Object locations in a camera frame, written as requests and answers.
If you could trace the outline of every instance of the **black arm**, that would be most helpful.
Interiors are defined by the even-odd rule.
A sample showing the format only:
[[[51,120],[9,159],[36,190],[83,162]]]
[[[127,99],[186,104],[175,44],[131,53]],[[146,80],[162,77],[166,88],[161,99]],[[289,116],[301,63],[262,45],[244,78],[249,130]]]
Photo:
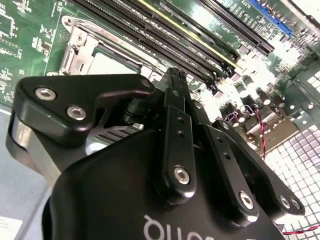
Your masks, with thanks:
[[[230,125],[210,123],[184,72],[161,81],[19,82],[6,144],[53,186],[44,239],[283,239],[274,223],[303,216],[300,200]],[[89,136],[133,123],[144,129],[86,155]]]

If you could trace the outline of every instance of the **ram slot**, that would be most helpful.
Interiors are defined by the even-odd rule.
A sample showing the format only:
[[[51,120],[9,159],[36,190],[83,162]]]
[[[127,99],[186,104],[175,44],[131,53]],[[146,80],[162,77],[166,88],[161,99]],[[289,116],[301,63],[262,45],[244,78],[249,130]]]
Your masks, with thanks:
[[[221,39],[217,38],[215,35],[213,35],[212,32],[204,28],[202,25],[197,23],[195,20],[193,20],[191,17],[186,15],[184,12],[182,12],[179,8],[177,8],[172,3],[166,1],[166,0],[159,0],[159,5],[161,8],[163,8],[165,11],[167,11],[169,14],[177,18],[184,26],[187,26],[189,30],[191,30],[196,35],[200,35],[202,38],[207,40],[209,43],[212,43],[215,45],[220,51],[226,51],[229,54],[229,58],[236,61],[240,58],[240,55],[227,43],[222,41]]]
[[[234,75],[235,68],[233,66],[227,64],[207,49],[199,47],[197,42],[172,29],[170,24],[167,23],[165,25],[165,21],[152,18],[150,11],[146,11],[142,6],[132,4],[136,3],[135,0],[130,2],[101,0],[101,4],[130,19],[136,26],[140,25],[141,28],[144,28],[146,34],[154,35],[167,46],[170,46],[171,49],[178,49],[180,53],[188,56],[190,60],[193,60],[207,71],[215,72],[218,77],[222,78]]]
[[[275,48],[265,39],[248,27],[231,11],[214,0],[194,0],[200,7],[207,10],[220,23],[236,33],[239,38],[250,44],[261,54],[268,56]]]
[[[177,36],[180,41],[186,41],[187,44],[189,46],[191,46],[193,49],[196,49],[197,55],[207,55],[209,57],[209,59],[211,61],[215,61],[216,64],[218,64],[219,66],[222,67],[229,67],[234,69],[235,67],[231,64],[228,64],[225,60],[225,58],[221,58],[220,56],[214,54],[212,51],[210,51],[209,49],[207,49],[206,47],[204,47],[203,45],[201,45],[199,42],[197,42],[196,40],[194,40],[192,37],[186,35],[181,29],[173,26],[172,24],[170,24],[170,22],[166,21],[165,19],[163,19],[161,16],[157,15],[155,12],[151,11],[149,8],[147,8],[146,6],[144,6],[143,4],[141,4],[140,2],[136,1],[136,0],[114,0],[116,3],[121,4],[124,3],[132,8],[135,8],[138,10],[138,12],[144,14],[145,16],[147,16],[150,20],[152,20],[152,22],[154,24],[156,24],[157,26],[160,26],[161,28],[165,29],[168,33],[166,34],[165,32],[163,32],[164,34],[168,35],[167,37],[171,38],[171,36]],[[215,44],[215,40],[217,38],[215,37],[214,40],[212,38],[209,39],[209,43],[213,42]],[[227,56],[229,57],[229,59],[231,59],[231,61],[235,61],[238,58],[238,54],[232,50],[230,47],[228,50],[230,50],[231,52],[228,52],[228,50],[221,50],[216,49],[217,51],[223,51],[224,54],[227,54]]]
[[[196,62],[182,55],[179,50],[172,49],[161,40],[149,34],[144,34],[145,29],[131,24],[130,20],[123,21],[115,17],[111,10],[103,9],[90,0],[72,0],[79,8],[94,14],[101,24],[113,26],[117,31],[134,42],[139,43],[144,49],[153,52],[159,59],[164,60],[175,67],[186,70],[189,74],[204,81],[211,81],[214,76]]]

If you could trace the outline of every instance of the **motherboard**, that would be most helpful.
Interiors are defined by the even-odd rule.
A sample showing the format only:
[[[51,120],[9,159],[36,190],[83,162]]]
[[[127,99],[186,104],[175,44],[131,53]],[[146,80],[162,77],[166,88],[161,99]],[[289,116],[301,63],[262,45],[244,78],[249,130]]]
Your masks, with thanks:
[[[318,59],[319,23],[290,0],[3,0],[0,103],[28,76],[187,73],[192,98],[213,122],[275,128],[287,81]]]

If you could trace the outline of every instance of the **pcie slot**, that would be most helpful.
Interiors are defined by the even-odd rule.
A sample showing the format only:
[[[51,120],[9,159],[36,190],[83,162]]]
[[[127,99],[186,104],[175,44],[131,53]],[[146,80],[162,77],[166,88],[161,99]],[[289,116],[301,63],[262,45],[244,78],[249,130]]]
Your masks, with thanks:
[[[186,15],[184,12],[178,9],[171,2],[168,2],[166,0],[159,0],[159,5],[169,14],[179,19],[181,23],[183,23],[184,25],[187,25],[189,29],[192,29],[195,34],[200,35],[201,37],[206,39],[209,43],[212,42],[219,49],[223,49],[227,51],[230,54],[231,58],[235,60],[240,58],[240,55],[233,48],[231,48],[227,43],[217,38],[215,35],[212,34],[212,32],[210,32],[209,30],[204,28],[202,25],[197,23],[195,20],[193,20],[191,17]]]
[[[214,0],[194,0],[199,6],[212,14],[219,22],[236,33],[239,38],[249,43],[263,55],[268,56],[275,49],[265,39],[249,28],[231,11]]]
[[[284,25],[279,19],[270,15],[268,9],[260,5],[257,0],[246,0],[251,6],[257,9],[266,19],[268,19],[274,26],[280,29],[282,32],[288,36],[292,36],[293,32]]]
[[[77,4],[77,6],[84,11],[91,12],[92,14],[96,15],[100,23],[105,24],[106,26],[109,25],[117,28],[117,31],[119,33],[131,39],[131,41],[138,43],[137,45],[140,45],[143,48],[153,52],[153,54],[159,59],[172,64],[172,66],[176,66],[178,68],[186,70],[188,73],[198,78],[199,80],[209,82],[213,79],[213,75],[211,75],[210,73],[198,69],[194,65],[191,65],[181,58],[179,59],[179,57],[177,57],[174,52],[171,52],[170,50],[159,46],[156,42],[150,41],[150,39],[148,39],[143,34],[139,34],[127,25],[124,25],[123,22],[120,22],[113,16],[110,16],[110,13],[108,11],[93,3],[92,1],[72,0],[72,2]]]
[[[192,51],[190,51],[190,46],[183,45],[182,42],[185,41],[184,39],[180,39],[180,41],[176,40],[172,35],[167,34],[166,32],[159,32],[157,29],[155,29],[152,25],[148,24],[145,21],[139,20],[137,17],[131,14],[130,11],[123,9],[118,3],[112,1],[112,0],[98,0],[98,2],[101,4],[101,6],[107,7],[112,9],[113,12],[118,14],[119,16],[123,17],[123,21],[128,21],[131,24],[143,29],[144,33],[149,35],[150,37],[154,37],[160,42],[166,44],[166,49],[171,51],[177,56],[185,55],[190,60],[192,60],[194,63],[198,65],[198,68],[203,67],[205,68],[209,73],[210,72],[218,72],[218,76],[222,77],[222,70],[215,68],[213,65],[207,62],[209,58],[205,58],[205,55],[203,52],[201,52],[199,49],[197,49],[198,54],[194,54]],[[158,27],[163,28],[166,30],[166,28],[161,25],[158,21],[156,21],[156,24]]]

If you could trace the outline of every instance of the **black ram slot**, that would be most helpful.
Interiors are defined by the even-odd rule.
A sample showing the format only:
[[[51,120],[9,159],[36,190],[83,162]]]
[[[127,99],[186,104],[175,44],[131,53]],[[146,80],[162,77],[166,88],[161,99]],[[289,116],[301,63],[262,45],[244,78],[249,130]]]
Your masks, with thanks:
[[[220,3],[214,0],[194,0],[199,6],[207,10],[219,22],[224,24],[242,40],[252,45],[260,53],[268,56],[275,48],[265,39],[258,35],[254,30],[248,27],[243,21],[226,9]]]
[[[174,27],[173,25],[171,25],[169,22],[167,22],[166,20],[164,20],[162,17],[157,16],[157,14],[153,11],[151,11],[150,9],[148,9],[146,6],[144,6],[143,4],[141,4],[140,2],[138,2],[137,0],[123,0],[123,2],[125,2],[125,4],[127,4],[128,6],[130,6],[131,8],[135,8],[137,9],[140,13],[144,14],[145,16],[148,16],[150,19],[152,19],[152,21],[154,23],[156,23],[158,26],[161,26],[162,28],[166,28],[166,30],[172,32],[175,36],[179,37],[180,39],[183,40],[187,40],[188,44],[193,47],[194,49],[197,49],[197,51],[199,53],[201,53],[202,55],[207,55],[209,56],[209,59],[211,61],[214,61],[217,65],[219,65],[224,71],[228,72],[228,68],[234,70],[235,68],[228,64],[224,59],[220,58],[219,56],[217,56],[216,54],[214,54],[212,51],[208,50],[206,47],[204,47],[203,45],[201,45],[199,42],[197,42],[196,40],[194,40],[193,38],[189,37],[188,35],[186,35],[182,30],[180,30],[179,28]],[[229,52],[229,55],[232,56],[233,61],[235,61],[239,55],[237,54],[237,52],[235,52],[234,50],[232,50],[232,52]]]
[[[139,21],[139,19],[132,16],[129,11],[124,11],[124,9],[121,6],[119,6],[117,3],[114,3],[112,0],[111,1],[110,0],[107,0],[107,1],[106,0],[98,0],[98,2],[101,4],[101,6],[105,6],[109,9],[112,9],[113,12],[115,12],[119,16],[122,16],[123,20],[129,21],[131,24],[134,24],[135,26],[140,27],[141,29],[143,29],[143,31],[146,34],[148,34],[150,36],[154,35],[155,38],[157,38],[159,41],[161,41],[162,43],[169,46],[171,49],[178,49],[179,53],[187,56],[194,63],[196,63],[197,65],[206,69],[209,73],[217,72],[218,77],[222,77],[222,72],[221,72],[221,74],[219,74],[218,69],[216,69],[214,66],[210,65],[209,63],[207,63],[206,61],[204,61],[203,59],[198,57],[193,52],[191,52],[188,49],[181,46],[179,44],[179,42],[175,42],[174,39],[171,39],[171,40],[168,39],[168,38],[170,38],[170,36],[163,35],[157,29],[154,29],[152,25],[148,24],[147,22]]]
[[[114,17],[109,16],[108,12],[103,10],[101,7],[96,5],[95,3],[89,0],[71,0],[75,3],[79,8],[83,9],[84,11],[90,12],[97,16],[99,22],[113,26],[117,29],[117,31],[124,36],[131,38],[136,43],[139,42],[139,45],[143,46],[145,49],[150,50],[151,52],[155,53],[159,59],[162,59],[172,66],[176,66],[177,68],[181,68],[186,72],[190,73],[194,77],[198,78],[204,82],[210,82],[214,78],[213,75],[203,73],[203,71],[190,66],[188,63],[184,62],[183,60],[177,58],[176,56],[172,56],[171,54],[162,54],[165,49],[158,46],[154,42],[147,39],[144,35],[135,32],[134,30],[130,29],[128,26],[124,25],[123,23],[117,21]]]
[[[187,25],[189,30],[191,30],[194,34],[199,35],[200,37],[207,40],[209,43],[212,43],[216,45],[220,49],[224,49],[230,54],[230,57],[236,61],[240,58],[240,55],[227,43],[222,41],[221,39],[217,38],[215,35],[213,35],[212,32],[204,28],[202,25],[197,23],[195,20],[193,20],[191,17],[186,15],[184,12],[182,12],[180,9],[178,9],[175,5],[172,3],[166,1],[166,0],[159,0],[160,7],[167,11],[169,14],[175,16],[177,19],[179,19],[184,25]]]

